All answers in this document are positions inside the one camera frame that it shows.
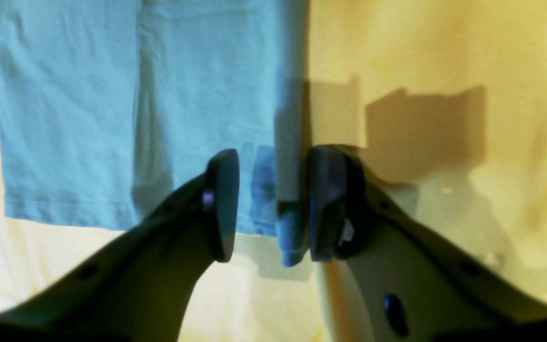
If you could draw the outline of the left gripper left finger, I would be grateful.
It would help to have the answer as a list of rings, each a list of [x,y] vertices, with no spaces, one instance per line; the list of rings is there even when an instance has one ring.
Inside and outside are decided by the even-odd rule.
[[[204,173],[28,301],[0,313],[0,342],[175,342],[196,282],[234,251],[239,156]]]

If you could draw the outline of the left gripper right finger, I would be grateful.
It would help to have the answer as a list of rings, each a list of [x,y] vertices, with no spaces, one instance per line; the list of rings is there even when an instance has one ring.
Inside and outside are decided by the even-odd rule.
[[[410,218],[338,145],[308,152],[310,255],[356,282],[378,342],[547,342],[547,304]]]

